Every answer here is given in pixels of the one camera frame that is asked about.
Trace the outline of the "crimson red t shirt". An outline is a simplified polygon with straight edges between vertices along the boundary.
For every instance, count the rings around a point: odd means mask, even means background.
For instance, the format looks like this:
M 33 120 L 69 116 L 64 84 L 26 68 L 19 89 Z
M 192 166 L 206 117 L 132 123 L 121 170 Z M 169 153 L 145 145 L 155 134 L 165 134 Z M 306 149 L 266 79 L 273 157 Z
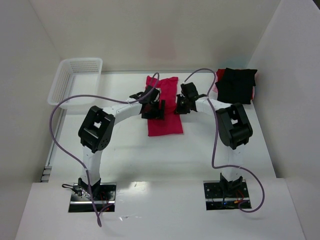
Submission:
M 178 81 L 177 76 L 172 76 L 161 79 L 156 84 L 156 88 L 160 89 L 159 101 L 165 101 L 164 119 L 149 119 L 147 121 L 149 137 L 184 133 L 181 118 L 178 114 L 175 114 Z

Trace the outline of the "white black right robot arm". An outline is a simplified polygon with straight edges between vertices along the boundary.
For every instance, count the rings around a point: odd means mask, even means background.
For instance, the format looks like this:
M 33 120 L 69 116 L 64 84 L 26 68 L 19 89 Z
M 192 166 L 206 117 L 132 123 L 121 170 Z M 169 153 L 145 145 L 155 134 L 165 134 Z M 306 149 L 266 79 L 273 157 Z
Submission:
M 224 103 L 199 94 L 194 83 L 180 85 L 181 93 L 177 95 L 175 113 L 189 114 L 191 111 L 204 113 L 214 117 L 216 133 L 227 147 L 227 164 L 216 166 L 220 169 L 219 187 L 222 194 L 230 196 L 242 185 L 243 177 L 240 167 L 244 163 L 245 146 L 253 135 L 253 129 L 241 103 Z

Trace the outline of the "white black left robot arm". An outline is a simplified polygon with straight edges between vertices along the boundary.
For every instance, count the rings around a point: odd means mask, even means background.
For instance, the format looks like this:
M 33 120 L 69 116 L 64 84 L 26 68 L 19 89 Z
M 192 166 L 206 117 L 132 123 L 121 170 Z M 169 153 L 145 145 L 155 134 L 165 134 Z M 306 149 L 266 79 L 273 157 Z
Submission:
M 160 88 L 148 85 L 144 92 L 131 95 L 125 103 L 106 108 L 94 105 L 89 109 L 78 131 L 85 165 L 78 185 L 83 191 L 96 196 L 100 190 L 102 153 L 111 142 L 116 124 L 138 115 L 143 119 L 165 119 L 166 101 L 160 100 L 160 95 Z

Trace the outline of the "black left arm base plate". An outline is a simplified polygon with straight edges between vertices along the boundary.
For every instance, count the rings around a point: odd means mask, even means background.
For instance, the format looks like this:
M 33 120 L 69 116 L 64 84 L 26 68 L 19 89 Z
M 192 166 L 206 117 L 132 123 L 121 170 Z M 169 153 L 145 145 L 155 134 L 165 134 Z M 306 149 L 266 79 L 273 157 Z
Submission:
M 71 190 L 68 212 L 69 213 L 89 213 L 94 212 L 89 193 L 83 190 L 77 183 L 73 186 L 63 184 L 65 188 Z M 104 209 L 104 212 L 114 212 L 116 204 L 115 183 L 101 183 L 99 189 L 93 193 L 94 204 L 98 212 Z

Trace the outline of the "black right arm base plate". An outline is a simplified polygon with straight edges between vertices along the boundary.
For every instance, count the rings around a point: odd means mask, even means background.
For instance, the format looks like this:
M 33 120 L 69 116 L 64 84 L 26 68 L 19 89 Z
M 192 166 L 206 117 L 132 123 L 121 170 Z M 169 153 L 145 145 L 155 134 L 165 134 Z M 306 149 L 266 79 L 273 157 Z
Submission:
M 236 210 L 241 208 L 249 210 L 252 208 L 250 195 L 245 180 L 241 185 L 228 193 L 223 193 L 219 181 L 204 181 L 204 196 L 207 211 L 213 210 Z

